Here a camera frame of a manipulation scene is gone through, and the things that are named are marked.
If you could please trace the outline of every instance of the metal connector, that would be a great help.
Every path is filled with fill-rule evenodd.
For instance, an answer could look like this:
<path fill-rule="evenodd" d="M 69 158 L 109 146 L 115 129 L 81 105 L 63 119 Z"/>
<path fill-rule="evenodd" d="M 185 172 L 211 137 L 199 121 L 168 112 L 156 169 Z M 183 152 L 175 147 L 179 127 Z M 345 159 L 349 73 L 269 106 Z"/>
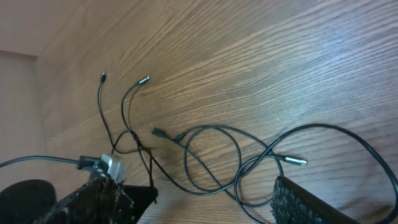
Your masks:
<path fill-rule="evenodd" d="M 148 82 L 149 79 L 150 79 L 150 76 L 147 75 L 147 76 L 145 76 L 144 78 L 141 78 L 141 80 L 138 81 L 138 84 L 142 85 L 142 84 L 144 84 L 145 82 Z"/>
<path fill-rule="evenodd" d="M 293 157 L 285 157 L 284 159 L 285 162 L 288 162 L 290 164 L 294 164 L 294 165 L 298 165 L 298 166 L 306 166 L 307 165 L 307 161 L 303 160 L 303 159 L 296 159 Z"/>

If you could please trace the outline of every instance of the wood grain surface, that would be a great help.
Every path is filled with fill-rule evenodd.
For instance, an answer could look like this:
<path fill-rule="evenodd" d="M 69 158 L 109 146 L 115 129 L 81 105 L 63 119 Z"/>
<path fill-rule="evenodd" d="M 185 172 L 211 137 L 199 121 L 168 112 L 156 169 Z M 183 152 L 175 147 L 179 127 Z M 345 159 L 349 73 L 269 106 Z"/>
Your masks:
<path fill-rule="evenodd" d="M 225 124 L 265 143 L 308 123 L 337 124 L 365 138 L 398 173 L 398 2 L 82 1 L 37 61 L 38 84 L 51 156 L 78 159 L 109 153 L 96 91 L 102 71 L 103 109 L 114 138 L 124 130 L 120 101 L 138 79 L 131 123 L 143 144 L 182 185 L 182 150 L 150 134 L 174 136 L 199 124 Z M 263 149 L 238 135 L 244 159 Z M 123 138 L 121 150 L 134 149 Z M 236 151 L 217 133 L 203 133 L 192 150 L 222 183 L 237 169 Z M 384 218 L 394 192 L 380 165 L 357 142 L 314 129 L 286 139 L 275 152 L 298 155 L 306 167 L 285 174 L 343 213 L 363 222 Z M 122 156 L 127 184 L 149 184 L 137 154 Z M 192 159 L 194 179 L 215 184 Z M 264 161 L 241 184 L 245 200 L 272 191 L 277 167 Z M 52 164 L 58 197 L 88 174 Z M 154 169 L 159 189 L 141 223 L 252 223 L 224 193 L 197 197 Z M 250 210 L 273 222 L 269 206 Z"/>

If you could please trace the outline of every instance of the black wire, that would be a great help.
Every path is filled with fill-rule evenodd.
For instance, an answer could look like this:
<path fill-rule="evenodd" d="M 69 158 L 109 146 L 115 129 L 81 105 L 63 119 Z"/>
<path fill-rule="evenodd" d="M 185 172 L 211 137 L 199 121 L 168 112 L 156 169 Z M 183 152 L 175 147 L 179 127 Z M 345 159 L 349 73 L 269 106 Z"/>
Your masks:
<path fill-rule="evenodd" d="M 149 174 L 149 178 L 150 178 L 150 184 L 151 186 L 153 186 L 153 180 L 152 180 L 152 161 L 156 164 L 156 166 L 160 169 L 160 171 L 166 176 L 166 178 L 168 178 L 176 187 L 178 187 L 179 189 L 181 189 L 182 191 L 192 194 L 192 195 L 197 195 L 197 196 L 205 196 L 205 195 L 213 195 L 213 194 L 217 194 L 220 193 L 222 191 L 224 191 L 229 197 L 231 197 L 232 199 L 234 199 L 239 207 L 241 208 L 241 210 L 252 220 L 254 220 L 255 222 L 258 223 L 263 223 L 262 221 L 260 221 L 259 219 L 257 219 L 256 217 L 252 216 L 246 209 L 245 207 L 261 207 L 264 205 L 267 205 L 270 201 L 270 199 L 266 199 L 265 202 L 262 203 L 258 203 L 258 204 L 250 204 L 247 202 L 242 202 L 239 199 L 239 195 L 238 195 L 238 184 L 239 182 L 242 180 L 243 177 L 247 176 L 254 168 L 256 168 L 258 166 L 258 164 L 263 160 L 263 158 L 271 158 L 274 159 L 277 163 L 278 169 L 279 169 L 279 175 L 284 175 L 283 172 L 283 168 L 282 165 L 280 164 L 280 160 L 283 160 L 283 156 L 278 156 L 273 152 L 273 148 L 281 142 L 281 140 L 285 139 L 287 136 L 290 136 L 293 133 L 296 133 L 298 131 L 304 130 L 304 129 L 308 129 L 308 128 L 328 128 L 328 129 L 334 129 L 337 131 L 340 131 L 342 133 L 345 133 L 349 136 L 351 136 L 352 138 L 354 138 L 355 140 L 357 140 L 359 143 L 361 143 L 366 150 L 368 150 L 371 155 L 373 156 L 373 158 L 375 158 L 375 160 L 378 161 L 378 163 L 380 163 L 380 165 L 383 167 L 384 171 L 386 172 L 386 174 L 388 175 L 388 177 L 390 178 L 390 181 L 393 185 L 394 188 L 394 192 L 396 194 L 396 204 L 394 209 L 392 210 L 392 212 L 388 215 L 387 218 L 385 218 L 384 220 L 378 222 L 378 223 L 390 223 L 391 221 L 393 221 L 397 216 L 398 216 L 398 180 L 396 178 L 396 176 L 394 175 L 393 171 L 391 170 L 391 168 L 387 165 L 387 163 L 384 161 L 384 159 L 362 138 L 360 138 L 358 135 L 352 133 L 351 131 L 348 131 L 347 129 L 338 127 L 338 126 L 334 126 L 334 125 L 329 125 L 329 124 L 308 124 L 308 125 L 303 125 L 297 128 L 294 128 L 290 131 L 287 131 L 286 133 L 284 133 L 283 135 L 281 135 L 279 138 L 277 138 L 274 142 L 272 142 L 271 145 L 267 145 L 265 143 L 263 143 L 260 139 L 244 132 L 241 131 L 239 129 L 236 128 L 232 128 L 229 126 L 222 126 L 222 125 L 202 125 L 202 126 L 195 126 L 193 128 L 190 128 L 186 131 L 184 131 L 182 134 L 177 135 L 174 139 L 168 137 L 165 133 L 163 133 L 162 131 L 160 131 L 159 129 L 154 129 L 154 131 L 152 132 L 153 134 L 155 134 L 158 137 L 163 137 L 163 138 L 167 138 L 170 141 L 172 141 L 173 143 L 175 143 L 176 145 L 178 145 L 179 147 L 181 147 L 184 150 L 184 155 L 183 155 L 183 163 L 184 163 L 184 170 L 185 170 L 185 174 L 189 180 L 189 182 L 198 190 L 200 190 L 201 192 L 196 192 L 196 191 L 192 191 L 192 190 L 188 190 L 187 188 L 181 186 L 180 184 L 178 184 L 164 169 L 163 167 L 157 162 L 157 160 L 152 156 L 152 154 L 150 153 L 150 150 L 146 149 L 142 143 L 140 142 L 137 134 L 127 125 L 125 116 L 124 116 L 124 100 L 126 99 L 127 95 L 131 92 L 132 89 L 134 89 L 136 86 L 139 86 L 140 84 L 142 84 L 141 82 L 137 82 L 135 83 L 132 87 L 130 87 L 128 89 L 128 91 L 124 94 L 123 98 L 122 98 L 122 102 L 121 102 L 121 115 L 122 115 L 122 119 L 123 119 L 123 123 L 126 127 L 126 130 L 123 131 L 118 139 L 116 140 L 115 143 L 112 142 L 112 138 L 109 132 L 109 128 L 108 125 L 105 122 L 104 116 L 103 116 L 103 112 L 101 109 L 101 105 L 100 105 L 100 101 L 98 100 L 98 104 L 99 104 L 99 112 L 101 113 L 101 118 L 103 119 L 103 122 L 105 124 L 106 130 L 108 132 L 108 136 L 109 139 L 111 141 L 112 147 L 113 149 L 121 154 L 128 154 L 128 153 L 132 153 L 132 152 L 138 152 L 141 158 L 142 163 L 144 164 L 146 171 Z M 98 89 L 98 99 L 100 98 L 100 89 L 101 89 L 102 83 L 99 86 Z M 219 131 L 222 134 L 224 134 L 225 136 L 227 136 L 232 143 L 234 144 L 236 151 L 238 153 L 238 170 L 235 174 L 235 177 L 233 180 L 231 180 L 228 184 L 226 185 L 222 185 L 220 184 L 220 182 L 217 180 L 217 178 L 212 174 L 212 172 L 207 168 L 207 166 L 199 159 L 197 158 L 196 155 L 194 155 L 193 152 L 191 152 L 188 147 L 190 145 L 190 143 L 194 140 L 194 138 L 196 136 L 198 136 L 200 133 L 202 133 L 205 130 L 208 129 L 213 129 L 215 131 Z M 239 144 L 236 142 L 236 140 L 234 139 L 234 137 L 232 137 L 232 135 L 230 135 L 230 133 L 228 133 L 227 131 L 233 131 L 236 132 L 238 134 L 242 134 L 243 136 L 246 136 L 254 141 L 256 141 L 257 143 L 259 143 L 263 148 L 264 151 L 258 155 L 258 156 L 254 156 L 250 159 L 248 159 L 246 162 L 244 162 L 242 164 L 242 157 L 241 157 L 241 150 L 239 147 Z M 185 143 L 185 145 L 182 145 L 180 142 L 186 137 L 186 135 L 190 134 L 191 132 L 193 132 L 193 134 L 188 138 L 187 142 Z M 137 150 L 134 151 L 129 151 L 129 152 L 119 152 L 116 149 L 116 145 L 119 142 L 121 136 L 123 134 L 129 133 L 132 138 L 135 140 L 135 142 L 137 143 Z M 150 157 L 150 167 L 148 168 L 143 156 L 142 156 L 142 152 L 141 150 L 144 150 Z M 192 156 L 198 163 L 199 165 L 201 165 L 201 167 L 207 172 L 207 174 L 213 179 L 213 181 L 218 185 L 218 188 L 215 189 L 205 189 L 203 187 L 200 187 L 199 185 L 197 185 L 193 179 L 190 176 L 189 173 L 189 169 L 187 166 L 187 154 L 189 154 L 190 156 Z M 228 188 L 230 187 L 234 187 L 234 194 L 231 194 L 230 192 L 228 192 Z"/>
<path fill-rule="evenodd" d="M 73 159 L 64 159 L 64 158 L 53 157 L 53 156 L 25 156 L 25 157 L 20 157 L 20 158 L 16 158 L 16 159 L 11 159 L 10 161 L 2 162 L 0 164 L 0 168 L 8 166 L 8 165 L 16 163 L 16 162 L 28 161 L 28 160 L 33 160 L 33 159 L 42 159 L 42 160 L 47 160 L 47 161 L 66 162 L 66 163 L 70 163 L 70 164 L 77 164 L 78 163 L 78 161 L 73 160 Z"/>

